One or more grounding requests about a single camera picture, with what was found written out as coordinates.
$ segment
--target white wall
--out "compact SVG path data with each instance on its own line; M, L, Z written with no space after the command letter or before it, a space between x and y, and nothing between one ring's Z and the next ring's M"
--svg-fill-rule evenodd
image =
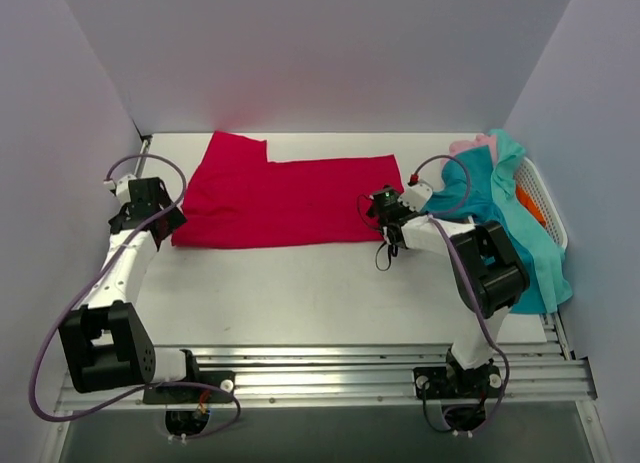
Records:
M142 132L502 126L569 0L67 0Z
M640 454L639 8L572 0L506 124L568 226L563 320L589 356L616 461Z
M101 180L139 139L64 0L0 0L0 45L0 454L31 462L49 428L27 404L36 349L103 257L114 207ZM51 353L48 408L58 342Z

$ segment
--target pink cloth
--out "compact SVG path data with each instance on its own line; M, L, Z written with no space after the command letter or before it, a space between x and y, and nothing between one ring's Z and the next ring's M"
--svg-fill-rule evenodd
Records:
M454 141L449 145L449 155L456 156L463 151L471 150L472 148L479 148L480 146L488 146L491 153L491 161L493 166L498 162L498 137L496 135L476 135L474 141ZM442 160L442 166L447 164L449 160Z
M356 199L384 185L402 190L393 156L274 163L266 141L216 132L187 188L188 221L172 243L240 249L380 240L358 216Z

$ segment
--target blue towel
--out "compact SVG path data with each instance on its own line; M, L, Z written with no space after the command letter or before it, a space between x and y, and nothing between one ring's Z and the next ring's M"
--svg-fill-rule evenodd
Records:
M504 130L489 134L498 137L498 162L491 175L493 201L502 211L511 236L531 253L544 307L552 313L573 294L562 275L564 250L516 198L513 174L524 158L524 148Z
M546 309L540 294L538 280L534 268L533 257L531 253L516 240L509 231L506 218L502 211L493 201L492 181L493 162L489 148L486 146L474 148L456 155L462 163L467 167L471 175L471 194L466 203L458 211L450 213L447 218L466 218L472 216L477 223L486 223L487 221L498 221L505 227L509 239L513 243L522 263L524 264L531 285L520 297L520 301L513 307L514 313L521 314L541 314ZM445 189L433 194L426 206L426 211L438 212L444 211L460 201L460 198L466 190L466 179L464 172L455 162L448 162L442 169L442 179L445 183Z

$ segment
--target table top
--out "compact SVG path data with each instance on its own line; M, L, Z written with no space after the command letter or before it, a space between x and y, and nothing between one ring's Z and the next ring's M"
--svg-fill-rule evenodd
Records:
M268 141L271 161L394 154L403 179L452 141L475 134L246 134ZM178 164L188 178L211 134L157 134L150 153ZM440 165L422 176L442 185ZM147 160L172 197L173 170ZM136 309L156 345L447 344L474 315L464 306L448 258L401 252L388 272L374 266L378 243L250 250L174 248L167 241L149 266ZM501 343L546 341L537 315L512 315Z

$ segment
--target white plastic basket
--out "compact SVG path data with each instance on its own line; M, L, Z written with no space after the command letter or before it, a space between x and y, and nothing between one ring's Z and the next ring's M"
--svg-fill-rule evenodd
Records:
M567 249L567 232L564 229L564 225L560 220L560 215L556 206L551 201L551 196L547 191L547 187L544 186L544 182L540 177L538 169L529 158L524 158L520 164L520 168L514 175L516 183L526 191L531 199L538 206L544 219L547 222L547 233L553 238L562 249Z

